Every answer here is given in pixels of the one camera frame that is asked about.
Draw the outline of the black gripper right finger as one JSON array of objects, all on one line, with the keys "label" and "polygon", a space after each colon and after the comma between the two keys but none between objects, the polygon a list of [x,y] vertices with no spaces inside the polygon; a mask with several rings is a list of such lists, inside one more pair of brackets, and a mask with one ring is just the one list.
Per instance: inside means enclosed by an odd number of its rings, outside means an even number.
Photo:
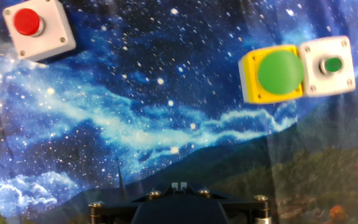
[{"label": "black gripper right finger", "polygon": [[267,196],[257,194],[250,199],[241,200],[234,196],[222,194],[216,190],[211,190],[200,184],[179,183],[179,193],[194,194],[196,196],[208,198],[220,204],[225,215],[241,214],[247,219],[246,223],[251,224],[272,224],[271,203]]}]

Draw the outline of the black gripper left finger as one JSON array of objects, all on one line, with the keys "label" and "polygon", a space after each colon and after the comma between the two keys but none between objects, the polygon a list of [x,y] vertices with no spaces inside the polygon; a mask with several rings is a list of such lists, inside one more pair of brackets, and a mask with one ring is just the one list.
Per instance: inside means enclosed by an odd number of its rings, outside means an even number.
[{"label": "black gripper left finger", "polygon": [[105,201],[95,201],[88,205],[88,223],[118,223],[116,220],[133,219],[135,213],[145,202],[151,202],[163,197],[179,193],[179,183],[160,184],[149,190],[145,195],[135,198],[134,200],[108,204]]}]

